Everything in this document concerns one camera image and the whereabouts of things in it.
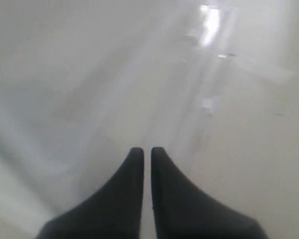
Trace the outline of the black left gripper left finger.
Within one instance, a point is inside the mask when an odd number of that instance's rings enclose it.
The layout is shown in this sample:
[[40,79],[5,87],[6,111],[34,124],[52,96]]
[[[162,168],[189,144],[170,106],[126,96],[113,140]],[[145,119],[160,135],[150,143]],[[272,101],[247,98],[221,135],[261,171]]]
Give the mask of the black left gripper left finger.
[[130,149],[110,180],[86,201],[47,222],[40,239],[138,239],[144,191],[144,151]]

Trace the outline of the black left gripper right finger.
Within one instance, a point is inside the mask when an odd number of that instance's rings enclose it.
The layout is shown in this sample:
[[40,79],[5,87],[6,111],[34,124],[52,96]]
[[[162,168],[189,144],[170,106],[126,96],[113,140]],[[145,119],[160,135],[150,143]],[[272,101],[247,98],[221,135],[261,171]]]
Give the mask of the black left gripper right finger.
[[164,148],[151,150],[151,195],[159,239],[261,239],[260,224],[193,184]]

